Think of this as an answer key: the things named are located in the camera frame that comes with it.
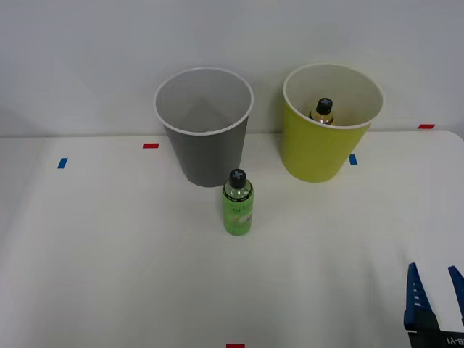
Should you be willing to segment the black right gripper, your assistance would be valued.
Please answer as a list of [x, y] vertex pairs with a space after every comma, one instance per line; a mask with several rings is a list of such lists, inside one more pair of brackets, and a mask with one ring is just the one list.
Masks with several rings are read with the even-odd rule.
[[[461, 321], [464, 323], [464, 277], [453, 265], [448, 267], [454, 286]], [[439, 330], [438, 320], [432, 310], [425, 288], [422, 284], [417, 265], [408, 265], [406, 286], [406, 307], [404, 327], [412, 348], [463, 348], [462, 332]]]

